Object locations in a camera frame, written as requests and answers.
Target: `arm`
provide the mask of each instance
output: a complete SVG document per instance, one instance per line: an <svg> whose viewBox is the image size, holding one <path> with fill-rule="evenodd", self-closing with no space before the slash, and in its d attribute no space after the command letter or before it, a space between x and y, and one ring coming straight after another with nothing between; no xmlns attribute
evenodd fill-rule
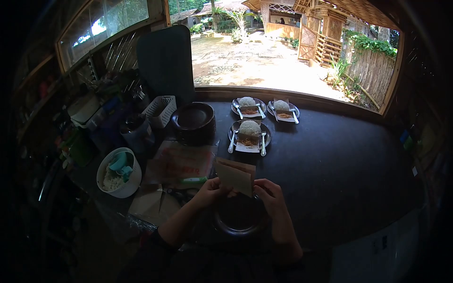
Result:
<svg viewBox="0 0 453 283"><path fill-rule="evenodd" d="M117 281L160 282L163 271L188 236L198 213L229 191L220 188L219 178L207 180L191 201L159 226L120 272Z"/></svg>
<svg viewBox="0 0 453 283"><path fill-rule="evenodd" d="M162 239L172 247L180 247L187 238L199 211L229 191L230 189L220 186L218 177L207 180L191 201L158 228Z"/></svg>
<svg viewBox="0 0 453 283"><path fill-rule="evenodd" d="M272 238L275 241L272 253L275 263L283 265L297 262L302 258L303 252L297 241L280 186L267 179L258 179L255 180L253 189L264 202L266 211L272 219Z"/></svg>

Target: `white plastic basket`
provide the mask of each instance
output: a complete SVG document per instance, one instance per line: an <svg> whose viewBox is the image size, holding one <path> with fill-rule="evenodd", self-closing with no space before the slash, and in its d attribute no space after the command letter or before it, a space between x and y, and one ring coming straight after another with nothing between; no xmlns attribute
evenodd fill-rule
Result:
<svg viewBox="0 0 453 283"><path fill-rule="evenodd" d="M109 165L110 161L112 161L114 156L120 152L128 152L134 156L134 166L132 168L132 173L129 176L129 181L127 181L114 191L104 191L102 187L104 185L104 177L106 175L107 166ZM96 182L99 189L103 192L108 193L109 195L117 198L125 198L131 196L140 187L141 182L141 168L132 150L130 150L129 148L119 148L110 152L99 165L96 175Z"/></svg>
<svg viewBox="0 0 453 283"><path fill-rule="evenodd" d="M153 117L157 109L164 107L159 116ZM176 98L174 96L158 96L142 112L148 117L152 128L163 129L170 121L171 115L176 111Z"/></svg>

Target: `spoon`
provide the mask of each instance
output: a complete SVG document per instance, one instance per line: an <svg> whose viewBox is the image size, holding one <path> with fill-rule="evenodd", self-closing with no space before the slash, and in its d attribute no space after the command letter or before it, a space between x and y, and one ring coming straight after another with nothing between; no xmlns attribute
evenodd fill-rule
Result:
<svg viewBox="0 0 453 283"><path fill-rule="evenodd" d="M231 126L231 131L233 132L233 136L231 137L230 146L228 147L228 153L233 153L233 144L234 144L234 136L239 132L239 123L234 122Z"/></svg>
<svg viewBox="0 0 453 283"><path fill-rule="evenodd" d="M239 102L237 101L237 99L233 100L233 106L236 107L237 109L237 112L239 113L239 117L242 119L244 119L244 116L242 116L242 113L241 113L241 106L239 105Z"/></svg>
<svg viewBox="0 0 453 283"><path fill-rule="evenodd" d="M272 113L274 113L275 120L277 121L277 123L279 123L279 120L277 119L277 113L275 112L274 103L272 101L269 101L269 108L272 110Z"/></svg>
<svg viewBox="0 0 453 283"><path fill-rule="evenodd" d="M262 141L261 141L261 156L265 156L266 155L266 147L265 147L265 142L264 142L264 136L266 135L266 132L262 132L261 133L261 138L262 138Z"/></svg>

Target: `person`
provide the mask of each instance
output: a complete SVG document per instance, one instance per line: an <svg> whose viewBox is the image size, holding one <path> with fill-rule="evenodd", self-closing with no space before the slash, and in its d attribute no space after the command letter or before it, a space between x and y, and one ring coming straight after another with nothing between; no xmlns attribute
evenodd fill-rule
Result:
<svg viewBox="0 0 453 283"><path fill-rule="evenodd" d="M219 178L209 179L187 204L162 224L120 272L118 282L301 282L303 252L279 185L267 179L254 181L272 227L272 248L253 252L223 243L223 249L197 247L178 251L190 234L197 215L221 197L237 191L225 188Z"/></svg>

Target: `scissors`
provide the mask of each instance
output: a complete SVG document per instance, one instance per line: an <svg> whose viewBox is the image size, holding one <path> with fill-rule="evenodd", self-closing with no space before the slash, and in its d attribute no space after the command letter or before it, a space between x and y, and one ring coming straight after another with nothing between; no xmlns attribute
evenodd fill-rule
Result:
<svg viewBox="0 0 453 283"><path fill-rule="evenodd" d="M188 203L195 195L188 193L189 190L196 190L197 188L187 188L187 189L173 189L168 188L167 194L173 196L178 201L179 205L182 207L184 204Z"/></svg>

